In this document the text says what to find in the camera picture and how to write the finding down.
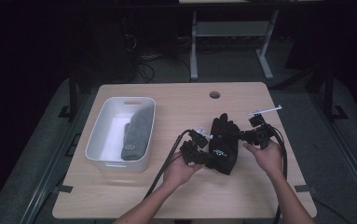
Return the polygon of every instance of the black cable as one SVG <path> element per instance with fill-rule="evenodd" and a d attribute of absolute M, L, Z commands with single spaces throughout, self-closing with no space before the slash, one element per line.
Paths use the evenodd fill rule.
<path fill-rule="evenodd" d="M 330 207 L 329 205 L 322 203 L 320 201 L 318 201 L 317 199 L 312 198 L 312 200 L 320 205 L 322 205 L 323 207 L 329 209 L 332 213 L 334 213 L 336 216 L 340 217 L 341 219 L 343 219 L 346 223 L 348 224 L 353 224 L 352 222 L 350 222 L 348 219 L 346 219 L 345 217 L 343 217 L 341 214 L 338 213 L 338 211 L 336 211 L 335 209 L 333 209 L 332 207 Z"/>
<path fill-rule="evenodd" d="M 160 170 L 158 171 L 158 174 L 155 177 L 154 182 L 152 183 L 151 187 L 149 188 L 148 192 L 146 193 L 144 199 L 148 197 L 152 191 L 154 190 L 156 184 L 158 183 L 158 180 L 160 179 L 161 175 L 164 173 L 164 171 L 167 169 L 167 167 L 171 163 L 172 155 L 174 154 L 175 150 L 178 148 L 178 144 L 181 142 L 182 138 L 186 133 L 189 133 L 190 130 L 185 130 L 183 133 L 181 133 L 177 140 L 175 141 L 174 145 L 172 146 L 172 150 L 170 150 L 169 155 L 167 156 L 166 160 L 164 161 L 163 165 L 161 166 Z"/>
<path fill-rule="evenodd" d="M 143 60 L 143 63 L 140 63 L 140 64 L 145 64 L 145 63 L 150 63 L 150 62 L 153 62 L 155 60 L 161 60 L 161 59 L 169 59 L 169 60 L 176 60 L 178 62 L 181 62 L 184 64 L 184 66 L 187 68 L 188 72 L 189 72 L 189 75 L 190 75 L 190 66 L 182 59 L 179 59 L 177 57 L 174 57 L 174 56 L 171 56 L 171 55 L 166 55 L 166 54 L 160 54 L 159 56 L 157 57 L 154 57 L 154 58 L 151 58 L 151 59 L 146 59 L 146 60 Z"/>
<path fill-rule="evenodd" d="M 280 217 L 281 217 L 281 209 L 280 206 L 278 205 L 276 215 L 273 220 L 273 224 L 278 224 L 280 222 Z"/>
<path fill-rule="evenodd" d="M 273 132 L 274 136 L 276 137 L 280 147 L 281 147 L 281 154 L 282 154 L 282 172 L 283 175 L 285 176 L 285 179 L 288 177 L 288 160 L 287 160 L 287 155 L 286 155 L 286 148 L 285 148 L 285 143 L 282 140 L 282 135 L 280 136 L 280 131 L 278 133 L 275 131 L 277 130 L 270 124 L 265 123 L 270 130 Z"/>
<path fill-rule="evenodd" d="M 278 129 L 276 129 L 276 128 L 274 128 L 274 127 L 272 127 L 278 134 L 279 134 L 279 136 L 280 136 L 280 138 L 281 138 L 281 140 L 283 141 L 283 143 L 285 144 L 285 140 L 283 140 L 283 136 L 282 136 L 282 133 L 278 130 Z"/>
<path fill-rule="evenodd" d="M 274 86 L 269 86 L 268 89 L 269 90 L 282 90 L 282 89 L 290 86 L 291 84 L 297 82 L 299 79 L 312 75 L 314 72 L 316 72 L 322 66 L 323 65 L 321 63 L 315 63 L 314 65 L 307 68 L 306 70 L 303 70 L 303 71 L 295 74 L 294 76 L 287 78 L 283 82 L 276 84 Z"/>
<path fill-rule="evenodd" d="M 145 83 L 153 82 L 153 79 L 155 77 L 155 69 L 152 66 L 145 63 L 140 63 L 139 65 L 143 67 L 143 70 L 138 69 L 138 72 L 140 73 L 140 76 L 144 79 Z M 149 77 L 148 74 L 146 73 L 145 70 L 146 67 L 151 70 L 152 72 L 151 77 Z"/>
<path fill-rule="evenodd" d="M 190 71 L 190 66 L 182 59 L 177 58 L 175 60 L 178 60 L 185 65 L 185 67 L 187 68 L 187 71 L 189 72 L 189 83 L 192 82 L 192 72 Z"/>

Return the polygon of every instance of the table top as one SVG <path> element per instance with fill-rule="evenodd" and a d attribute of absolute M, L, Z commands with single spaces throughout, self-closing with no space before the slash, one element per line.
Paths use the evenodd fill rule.
<path fill-rule="evenodd" d="M 211 91 L 218 91 L 220 98 L 211 98 Z M 156 102 L 150 162 L 143 172 L 102 171 L 85 155 L 103 103 L 111 97 L 150 97 Z M 177 136 L 184 130 L 203 127 L 209 132 L 213 119 L 222 113 L 227 113 L 229 120 L 234 120 L 241 130 L 251 130 L 248 112 L 273 107 L 266 85 L 259 82 L 101 86 L 63 182 L 73 190 L 59 193 L 53 216 L 120 217 L 143 199 Z M 292 188 L 306 185 L 278 113 L 268 112 L 264 118 L 281 131 L 285 140 L 289 184 Z M 315 217 L 316 208 L 309 192 L 296 195 Z M 208 168 L 199 170 L 173 193 L 155 218 L 264 218 L 274 217 L 277 206 L 277 197 L 266 173 L 239 141 L 239 155 L 231 175 Z"/>

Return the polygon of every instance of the white basket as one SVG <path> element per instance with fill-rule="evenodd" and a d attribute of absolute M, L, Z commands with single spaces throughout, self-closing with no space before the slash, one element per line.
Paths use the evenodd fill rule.
<path fill-rule="evenodd" d="M 124 129 L 135 112 L 153 106 L 152 127 L 146 152 L 138 161 L 123 161 Z M 155 101 L 146 97 L 113 97 L 105 101 L 91 131 L 86 156 L 101 170 L 141 172 L 149 164 L 149 148 L 155 120 Z"/>

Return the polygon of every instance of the person's hand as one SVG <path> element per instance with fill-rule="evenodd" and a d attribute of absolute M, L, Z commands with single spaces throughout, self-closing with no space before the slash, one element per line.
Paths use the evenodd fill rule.
<path fill-rule="evenodd" d="M 243 146 L 254 154 L 257 164 L 268 176 L 282 174 L 282 154 L 281 148 L 277 143 L 268 140 L 268 147 L 265 149 L 259 149 L 248 143 L 244 143 Z"/>
<path fill-rule="evenodd" d="M 186 165 L 181 152 L 176 152 L 172 155 L 170 165 L 164 171 L 163 185 L 176 189 L 186 183 L 202 167 L 203 165 L 201 164 Z"/>

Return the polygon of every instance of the dark background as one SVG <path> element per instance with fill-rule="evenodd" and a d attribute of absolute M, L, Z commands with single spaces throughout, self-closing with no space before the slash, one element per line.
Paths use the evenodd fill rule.
<path fill-rule="evenodd" d="M 357 102 L 357 1 L 346 2 L 304 13 L 298 21 L 291 18 L 301 11 L 282 11 L 274 38 L 296 37 L 288 67 L 327 64 Z M 71 73 L 82 91 L 130 82 L 136 55 L 125 50 L 125 31 L 138 32 L 144 49 L 153 45 L 172 53 L 173 39 L 190 32 L 183 25 L 190 24 L 190 13 L 180 19 L 173 13 L 139 13 L 141 22 L 132 25 L 122 22 L 124 13 L 73 15 L 50 3 L 0 1 L 0 190 L 55 90 Z"/>

